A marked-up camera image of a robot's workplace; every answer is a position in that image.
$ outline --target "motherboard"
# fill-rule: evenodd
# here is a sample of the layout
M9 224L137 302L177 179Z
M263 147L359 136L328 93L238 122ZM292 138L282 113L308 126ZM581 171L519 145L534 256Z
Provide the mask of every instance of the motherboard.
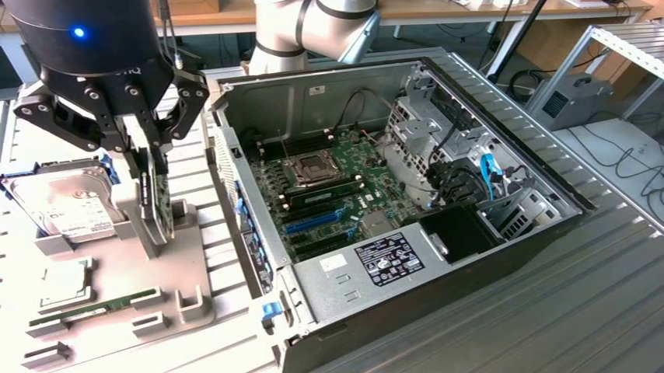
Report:
M324 139L312 151L303 142L272 143L278 156L262 150L250 162L295 262L390 232L419 210L372 146L378 142L354 130Z

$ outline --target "cpu socket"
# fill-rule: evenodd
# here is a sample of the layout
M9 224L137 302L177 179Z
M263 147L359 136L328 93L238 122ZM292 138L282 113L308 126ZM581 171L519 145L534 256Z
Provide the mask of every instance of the cpu socket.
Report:
M327 151L292 157L288 166L295 174L296 187L310 187L315 183L335 179L340 175L339 168Z

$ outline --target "blue led light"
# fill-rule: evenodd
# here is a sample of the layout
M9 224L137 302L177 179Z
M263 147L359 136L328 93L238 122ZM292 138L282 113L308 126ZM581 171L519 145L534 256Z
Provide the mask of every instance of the blue led light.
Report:
M83 27L79 27L79 26L73 27L72 28L72 35L77 39L85 38L85 35L87 35L85 29Z

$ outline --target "blue pcie slot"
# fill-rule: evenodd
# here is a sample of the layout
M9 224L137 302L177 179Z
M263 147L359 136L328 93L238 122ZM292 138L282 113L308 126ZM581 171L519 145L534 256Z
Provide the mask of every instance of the blue pcie slot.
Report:
M286 226L286 234L290 235L296 232L306 231L307 229L315 228L319 225L336 223L340 220L340 214L343 213L343 209L330 212L324 215L320 215L311 220L302 221L300 223L290 224Z

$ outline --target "white label sticker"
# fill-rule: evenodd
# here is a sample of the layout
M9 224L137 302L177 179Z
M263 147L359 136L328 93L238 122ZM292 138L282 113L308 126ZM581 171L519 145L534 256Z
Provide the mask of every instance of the white label sticker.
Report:
M359 205L362 206L362 208L367 208L367 207L368 207L368 206L366 205L364 200L362 199L362 196L356 196L356 200L359 201Z
M60 233L71 238L113 229L113 221L97 197L67 198L46 210Z
M320 259L320 267L324 272L334 270L346 265L346 258L343 254L336 254L335 256L330 256L328 258Z
M322 95L323 93L324 93L324 85L319 85L319 86L308 88L308 95L310 96Z

